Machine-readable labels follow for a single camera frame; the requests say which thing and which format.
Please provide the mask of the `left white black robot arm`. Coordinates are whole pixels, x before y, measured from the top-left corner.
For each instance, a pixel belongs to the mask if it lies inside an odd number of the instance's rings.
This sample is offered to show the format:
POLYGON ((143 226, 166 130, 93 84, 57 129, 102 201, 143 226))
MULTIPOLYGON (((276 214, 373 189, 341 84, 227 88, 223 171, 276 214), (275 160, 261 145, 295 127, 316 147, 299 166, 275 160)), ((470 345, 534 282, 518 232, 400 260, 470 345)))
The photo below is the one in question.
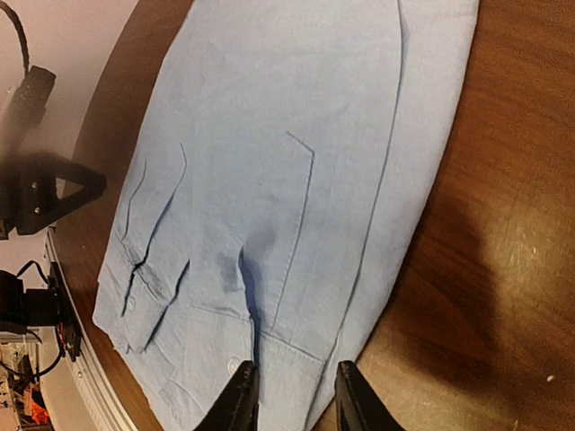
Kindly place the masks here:
MULTIPOLYGON (((1 239, 15 230, 33 235, 99 198, 104 174, 50 153, 28 154, 1 164, 1 239)), ((1 272, 1 330, 24 334, 29 327, 60 322, 58 295, 26 289, 19 274, 1 272)))

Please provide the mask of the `front aluminium rail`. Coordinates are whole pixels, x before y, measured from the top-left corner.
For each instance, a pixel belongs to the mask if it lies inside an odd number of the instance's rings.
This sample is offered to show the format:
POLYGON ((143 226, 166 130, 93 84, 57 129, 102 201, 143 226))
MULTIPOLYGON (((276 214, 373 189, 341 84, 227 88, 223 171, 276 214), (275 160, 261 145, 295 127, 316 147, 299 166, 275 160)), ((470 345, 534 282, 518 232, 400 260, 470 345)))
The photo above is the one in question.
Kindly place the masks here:
POLYGON ((53 371, 41 378, 40 387, 56 430, 129 431, 137 427, 119 400, 95 354, 70 294, 56 251, 54 230, 45 242, 45 261, 50 274, 69 302, 79 333, 79 354, 68 353, 53 371))

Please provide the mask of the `light blue long sleeve shirt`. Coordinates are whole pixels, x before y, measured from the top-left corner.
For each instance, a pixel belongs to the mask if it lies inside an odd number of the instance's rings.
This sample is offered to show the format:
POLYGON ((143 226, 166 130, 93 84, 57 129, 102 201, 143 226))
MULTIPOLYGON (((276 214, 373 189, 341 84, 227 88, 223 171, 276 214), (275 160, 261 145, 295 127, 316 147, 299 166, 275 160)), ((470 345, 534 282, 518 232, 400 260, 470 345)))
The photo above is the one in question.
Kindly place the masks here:
POLYGON ((239 364, 308 430, 384 309, 453 124, 475 1, 197 1, 140 128, 94 323, 166 430, 239 364))

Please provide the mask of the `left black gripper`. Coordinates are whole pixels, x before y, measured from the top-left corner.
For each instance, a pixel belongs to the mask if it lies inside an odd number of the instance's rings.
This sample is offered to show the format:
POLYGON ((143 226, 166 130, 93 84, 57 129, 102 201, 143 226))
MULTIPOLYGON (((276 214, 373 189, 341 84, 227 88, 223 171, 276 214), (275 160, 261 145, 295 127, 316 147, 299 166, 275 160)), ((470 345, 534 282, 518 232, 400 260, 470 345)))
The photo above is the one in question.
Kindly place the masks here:
POLYGON ((1 240, 33 235, 99 198, 104 174, 55 154, 10 154, 1 160, 1 240))

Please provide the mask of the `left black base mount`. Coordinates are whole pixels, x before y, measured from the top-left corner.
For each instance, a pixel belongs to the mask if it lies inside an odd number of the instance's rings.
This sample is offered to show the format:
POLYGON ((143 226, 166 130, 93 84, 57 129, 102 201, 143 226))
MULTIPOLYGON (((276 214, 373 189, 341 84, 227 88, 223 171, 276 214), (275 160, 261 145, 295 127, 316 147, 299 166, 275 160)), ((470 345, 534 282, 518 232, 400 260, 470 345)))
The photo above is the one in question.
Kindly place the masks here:
POLYGON ((66 287, 65 279, 57 262, 49 267, 49 290, 57 298, 57 331, 60 343, 72 362, 81 355, 82 328, 75 312, 75 307, 66 287))

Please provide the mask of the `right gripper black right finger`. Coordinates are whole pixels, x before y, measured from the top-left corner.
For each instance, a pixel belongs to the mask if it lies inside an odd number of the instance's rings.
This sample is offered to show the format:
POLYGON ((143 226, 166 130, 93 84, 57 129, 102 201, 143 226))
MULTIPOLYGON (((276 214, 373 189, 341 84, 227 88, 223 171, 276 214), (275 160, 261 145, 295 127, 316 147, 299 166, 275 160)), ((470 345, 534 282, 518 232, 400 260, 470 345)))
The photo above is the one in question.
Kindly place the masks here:
POLYGON ((340 431, 404 431, 352 361, 337 366, 335 404, 340 431))

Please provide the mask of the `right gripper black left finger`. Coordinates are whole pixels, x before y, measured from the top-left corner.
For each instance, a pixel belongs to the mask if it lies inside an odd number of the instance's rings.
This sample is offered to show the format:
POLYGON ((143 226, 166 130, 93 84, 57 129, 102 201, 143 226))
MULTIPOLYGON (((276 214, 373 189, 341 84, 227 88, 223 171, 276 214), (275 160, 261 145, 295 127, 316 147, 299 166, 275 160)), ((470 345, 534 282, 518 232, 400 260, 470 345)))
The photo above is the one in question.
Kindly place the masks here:
POLYGON ((258 428, 259 374, 242 361, 195 431, 255 431, 258 428))

